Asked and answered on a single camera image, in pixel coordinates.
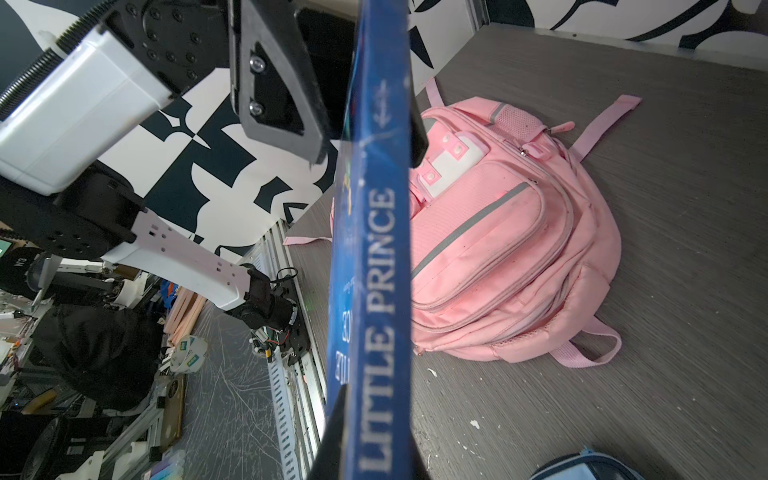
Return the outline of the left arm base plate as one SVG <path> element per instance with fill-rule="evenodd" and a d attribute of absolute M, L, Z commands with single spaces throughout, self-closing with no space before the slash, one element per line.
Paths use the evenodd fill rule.
<path fill-rule="evenodd" d="M 250 343 L 254 352 L 269 363 L 280 358 L 287 366 L 292 367 L 303 355 L 311 351 L 303 307 L 293 287 L 275 287 L 273 293 L 278 299 L 285 300 L 294 307 L 293 323 L 286 330 L 271 327 L 252 330 Z"/>

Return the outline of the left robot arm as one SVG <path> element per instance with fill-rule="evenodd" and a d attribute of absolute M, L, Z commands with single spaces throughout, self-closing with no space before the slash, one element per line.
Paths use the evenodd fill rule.
<path fill-rule="evenodd" d="M 202 295 L 248 327 L 291 334 L 297 305 L 254 266 L 223 262 L 165 224 L 100 158 L 219 68 L 245 134 L 311 164 L 348 137 L 364 68 L 392 76 L 408 167 L 427 139 L 415 112 L 405 1 L 355 20 L 291 1 L 105 1 L 1 96 L 1 217 L 59 257 L 136 267 Z"/>

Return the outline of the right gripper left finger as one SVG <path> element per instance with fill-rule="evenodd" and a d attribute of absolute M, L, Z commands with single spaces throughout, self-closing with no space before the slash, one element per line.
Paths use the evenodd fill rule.
<path fill-rule="evenodd" d="M 337 395 L 317 456 L 308 476 L 309 480 L 341 479 L 347 390 L 348 386 L 342 385 Z"/>

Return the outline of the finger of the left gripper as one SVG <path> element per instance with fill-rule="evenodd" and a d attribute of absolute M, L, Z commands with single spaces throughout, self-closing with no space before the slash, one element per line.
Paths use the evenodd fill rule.
<path fill-rule="evenodd" d="M 410 167 L 417 168 L 421 165 L 428 151 L 429 141 L 413 89 L 415 84 L 412 69 L 409 69 L 407 80 L 407 91 L 409 93 Z"/>

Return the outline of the aluminium front rail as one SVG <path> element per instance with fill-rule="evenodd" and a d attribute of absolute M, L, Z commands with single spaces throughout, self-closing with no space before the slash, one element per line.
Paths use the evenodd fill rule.
<path fill-rule="evenodd" d="M 312 338 L 298 270 L 283 244 L 287 230 L 284 221 L 277 221 L 256 243 L 250 259 L 298 304 L 302 333 Z M 326 384 L 318 350 L 314 343 L 301 353 L 288 349 L 288 342 L 268 329 L 259 331 L 252 344 L 271 345 L 262 355 L 267 360 L 283 477 L 307 479 L 326 427 Z"/>

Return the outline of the blue Little Prince book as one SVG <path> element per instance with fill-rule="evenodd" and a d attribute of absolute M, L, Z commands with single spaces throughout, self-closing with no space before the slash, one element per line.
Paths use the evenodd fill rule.
<path fill-rule="evenodd" d="M 342 479 L 409 479 L 411 166 L 408 5 L 364 1 L 335 178 L 327 401 Z"/>

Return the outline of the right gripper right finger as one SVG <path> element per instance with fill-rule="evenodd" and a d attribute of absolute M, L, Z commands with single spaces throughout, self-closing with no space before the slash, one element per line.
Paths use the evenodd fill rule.
<path fill-rule="evenodd" d="M 418 445 L 414 437 L 410 438 L 411 444 L 411 465 L 412 465 L 412 479 L 413 480 L 431 480 L 431 476 L 427 470 L 426 464 L 419 451 Z"/>

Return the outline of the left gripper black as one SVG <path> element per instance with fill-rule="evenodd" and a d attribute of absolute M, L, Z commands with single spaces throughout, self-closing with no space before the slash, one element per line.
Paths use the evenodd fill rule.
<path fill-rule="evenodd" d="M 116 1 L 99 25 L 176 96 L 229 69 L 248 138 L 323 160 L 322 96 L 346 92 L 353 19 L 305 1 Z"/>

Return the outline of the blue pencil case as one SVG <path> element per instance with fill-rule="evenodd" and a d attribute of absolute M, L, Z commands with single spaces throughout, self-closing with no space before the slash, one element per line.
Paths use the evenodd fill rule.
<path fill-rule="evenodd" d="M 530 480 L 644 480 L 615 457 L 589 448 L 558 457 L 539 467 Z"/>

